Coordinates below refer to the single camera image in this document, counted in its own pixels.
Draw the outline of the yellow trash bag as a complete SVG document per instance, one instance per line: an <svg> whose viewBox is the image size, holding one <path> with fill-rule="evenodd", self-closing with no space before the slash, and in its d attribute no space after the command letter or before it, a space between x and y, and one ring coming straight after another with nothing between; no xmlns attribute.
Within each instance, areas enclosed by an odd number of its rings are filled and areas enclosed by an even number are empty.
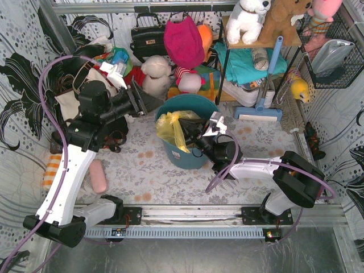
<svg viewBox="0 0 364 273"><path fill-rule="evenodd" d="M187 148L184 133L179 122L180 118L193 120L199 119L200 117L190 110L162 114L155 122L156 134L160 139L173 144L181 151L190 154L191 152Z"/></svg>

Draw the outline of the teal plastic trash bin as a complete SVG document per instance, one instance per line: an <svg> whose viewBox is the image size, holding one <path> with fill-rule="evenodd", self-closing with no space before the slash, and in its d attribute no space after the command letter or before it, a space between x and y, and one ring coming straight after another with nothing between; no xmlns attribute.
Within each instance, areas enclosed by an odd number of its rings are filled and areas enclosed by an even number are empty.
<svg viewBox="0 0 364 273"><path fill-rule="evenodd" d="M219 111L211 100L197 94L174 96L162 105L155 116L157 136L162 140L167 157L182 169L200 169L208 158L192 143L184 121L208 121Z"/></svg>

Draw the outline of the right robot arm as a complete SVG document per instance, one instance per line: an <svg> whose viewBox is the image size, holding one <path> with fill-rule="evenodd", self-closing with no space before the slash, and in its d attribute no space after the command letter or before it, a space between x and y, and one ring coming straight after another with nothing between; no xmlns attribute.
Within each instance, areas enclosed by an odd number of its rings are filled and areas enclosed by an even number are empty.
<svg viewBox="0 0 364 273"><path fill-rule="evenodd" d="M265 196L255 216L243 217L246 224L271 224L295 205L312 208L320 197L324 175L299 154L286 151L273 159L245 159L235 141L218 141L223 123L203 118L181 118L179 123L187 142L213 163L216 179L255 178L274 181L278 186Z"/></svg>

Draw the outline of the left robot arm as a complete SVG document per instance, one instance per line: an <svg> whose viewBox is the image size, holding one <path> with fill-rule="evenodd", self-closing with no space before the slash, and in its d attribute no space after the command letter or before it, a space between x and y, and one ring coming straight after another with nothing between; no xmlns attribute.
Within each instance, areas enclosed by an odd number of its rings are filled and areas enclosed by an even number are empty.
<svg viewBox="0 0 364 273"><path fill-rule="evenodd" d="M60 133L64 152L47 197L36 214L26 216L23 221L23 226L37 235L68 247L77 246L87 228L124 218L123 201L110 195L82 209L74 208L89 166L111 135L109 125L126 114L140 117L164 104L135 81L121 87L114 97L109 97L103 82L88 81L82 85L78 101L80 116Z"/></svg>

